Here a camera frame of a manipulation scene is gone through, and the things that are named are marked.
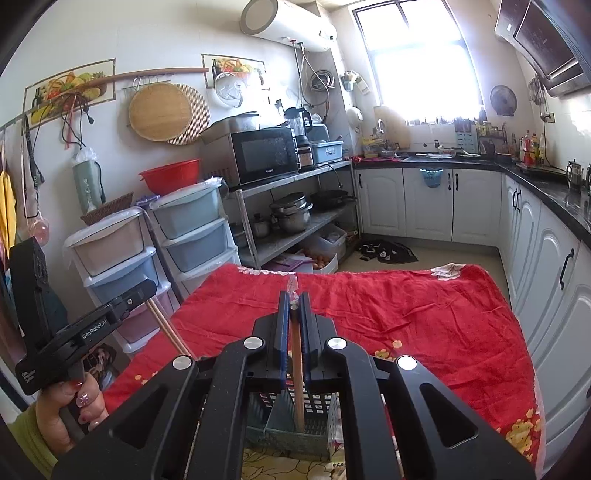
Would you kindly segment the person's left hand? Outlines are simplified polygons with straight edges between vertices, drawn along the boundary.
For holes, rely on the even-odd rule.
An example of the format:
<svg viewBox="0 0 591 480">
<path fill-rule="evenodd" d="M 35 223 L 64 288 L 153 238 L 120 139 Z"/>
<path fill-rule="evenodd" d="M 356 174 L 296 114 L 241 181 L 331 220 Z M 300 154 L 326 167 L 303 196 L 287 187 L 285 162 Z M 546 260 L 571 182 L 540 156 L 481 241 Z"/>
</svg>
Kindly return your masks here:
<svg viewBox="0 0 591 480">
<path fill-rule="evenodd" d="M 76 434 L 94 430 L 108 417 L 108 411 L 99 384 L 86 373 L 83 382 L 59 382 L 42 390 L 35 415 L 43 440 L 59 457 L 76 445 Z"/>
</svg>

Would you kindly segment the green sleeve forearm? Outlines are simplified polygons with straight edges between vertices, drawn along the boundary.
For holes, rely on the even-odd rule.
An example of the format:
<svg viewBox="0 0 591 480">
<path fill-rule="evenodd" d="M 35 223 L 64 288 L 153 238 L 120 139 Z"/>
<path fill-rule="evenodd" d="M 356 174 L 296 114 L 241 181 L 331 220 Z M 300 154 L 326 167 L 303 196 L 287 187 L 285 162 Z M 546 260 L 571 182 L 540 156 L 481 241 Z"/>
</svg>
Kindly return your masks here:
<svg viewBox="0 0 591 480">
<path fill-rule="evenodd" d="M 39 430 L 35 407 L 35 403 L 31 404 L 25 412 L 22 412 L 8 425 L 8 429 L 26 457 L 45 479 L 49 479 L 57 463 L 57 458 Z"/>
</svg>

